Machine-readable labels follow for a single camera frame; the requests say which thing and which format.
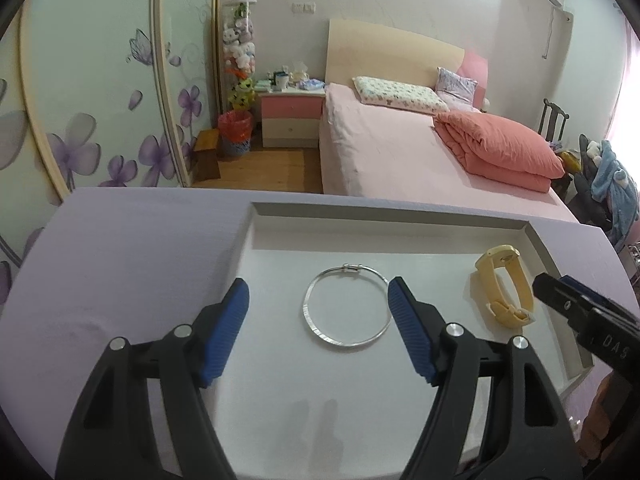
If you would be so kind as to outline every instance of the pink drawer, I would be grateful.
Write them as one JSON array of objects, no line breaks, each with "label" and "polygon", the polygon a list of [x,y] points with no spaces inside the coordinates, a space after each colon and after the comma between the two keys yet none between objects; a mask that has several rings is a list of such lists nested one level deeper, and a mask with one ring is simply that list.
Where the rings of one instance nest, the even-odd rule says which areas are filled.
[{"label": "pink drawer", "polygon": [[264,96],[263,119],[319,119],[323,96]]}]

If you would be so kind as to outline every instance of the white pillow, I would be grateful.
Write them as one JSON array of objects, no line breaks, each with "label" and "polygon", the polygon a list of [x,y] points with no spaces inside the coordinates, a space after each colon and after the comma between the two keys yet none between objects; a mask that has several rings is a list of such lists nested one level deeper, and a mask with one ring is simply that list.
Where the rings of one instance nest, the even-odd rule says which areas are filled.
[{"label": "white pillow", "polygon": [[387,106],[435,115],[448,112],[449,107],[431,88],[358,76],[353,78],[360,101],[366,105]]}]

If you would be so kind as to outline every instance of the drawer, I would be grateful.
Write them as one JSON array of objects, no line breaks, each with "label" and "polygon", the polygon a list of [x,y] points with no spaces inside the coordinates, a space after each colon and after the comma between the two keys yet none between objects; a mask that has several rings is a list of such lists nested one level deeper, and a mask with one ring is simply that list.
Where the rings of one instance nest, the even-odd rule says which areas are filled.
[{"label": "drawer", "polygon": [[317,148],[318,119],[263,119],[262,145],[265,148]]},{"label": "drawer", "polygon": [[268,95],[261,99],[263,119],[319,119],[323,96]]}]

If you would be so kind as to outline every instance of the bed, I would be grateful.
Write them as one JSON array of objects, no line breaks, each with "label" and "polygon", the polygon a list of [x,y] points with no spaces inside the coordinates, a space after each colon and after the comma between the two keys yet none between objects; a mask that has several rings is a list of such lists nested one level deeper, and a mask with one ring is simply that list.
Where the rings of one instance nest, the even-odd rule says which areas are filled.
[{"label": "bed", "polygon": [[353,87],[358,75],[434,87],[439,66],[478,80],[474,104],[482,103],[488,70],[478,56],[404,30],[331,20],[319,132],[324,192],[577,222],[553,190],[543,194],[467,173],[430,116],[363,105]]}]

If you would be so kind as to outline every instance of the cup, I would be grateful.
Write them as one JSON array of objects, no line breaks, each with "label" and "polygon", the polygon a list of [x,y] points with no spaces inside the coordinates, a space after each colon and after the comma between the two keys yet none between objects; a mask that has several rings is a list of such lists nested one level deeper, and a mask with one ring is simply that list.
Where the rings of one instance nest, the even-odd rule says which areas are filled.
[{"label": "cup", "polygon": [[275,75],[276,78],[276,89],[279,91],[283,91],[289,86],[289,74],[278,73]]}]

